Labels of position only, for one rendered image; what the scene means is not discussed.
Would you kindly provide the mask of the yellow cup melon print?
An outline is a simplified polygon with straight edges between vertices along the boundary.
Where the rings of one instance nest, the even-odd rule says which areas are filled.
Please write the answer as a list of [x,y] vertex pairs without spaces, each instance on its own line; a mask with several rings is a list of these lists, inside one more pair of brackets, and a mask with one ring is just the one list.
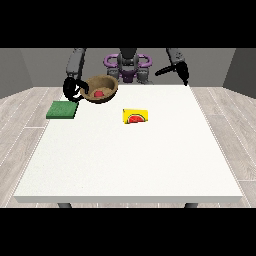
[[125,124],[146,122],[148,120],[148,111],[142,109],[124,109],[123,122]]

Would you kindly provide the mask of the brown wooden bowl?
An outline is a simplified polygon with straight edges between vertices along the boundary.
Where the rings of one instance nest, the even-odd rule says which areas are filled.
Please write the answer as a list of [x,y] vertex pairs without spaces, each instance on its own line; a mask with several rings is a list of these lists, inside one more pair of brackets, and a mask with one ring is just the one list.
[[[118,80],[110,75],[97,75],[89,78],[86,83],[89,85],[89,92],[85,93],[80,89],[80,94],[89,102],[95,104],[105,103],[111,100],[118,90]],[[94,93],[101,90],[104,96],[96,98]]]

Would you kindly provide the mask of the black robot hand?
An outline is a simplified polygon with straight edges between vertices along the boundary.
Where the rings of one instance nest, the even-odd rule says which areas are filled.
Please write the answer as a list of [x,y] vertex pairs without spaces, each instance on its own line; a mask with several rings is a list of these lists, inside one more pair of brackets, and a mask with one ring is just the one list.
[[80,89],[83,89],[85,91],[85,93],[88,93],[89,85],[86,82],[84,82],[80,79],[74,79],[73,77],[67,77],[64,80],[63,93],[69,101],[77,103],[83,99],[82,95],[75,98],[75,95],[78,94]]
[[169,73],[171,71],[176,72],[178,74],[178,76],[183,81],[183,84],[185,86],[188,85],[189,71],[188,71],[188,66],[184,61],[162,68],[159,71],[157,71],[155,75],[160,76],[160,75]]

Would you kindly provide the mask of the green square pad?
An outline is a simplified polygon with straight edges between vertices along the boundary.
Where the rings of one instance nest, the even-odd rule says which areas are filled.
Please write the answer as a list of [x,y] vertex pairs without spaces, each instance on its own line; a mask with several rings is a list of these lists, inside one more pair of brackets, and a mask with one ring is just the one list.
[[47,114],[47,119],[73,119],[78,104],[70,101],[54,101]]

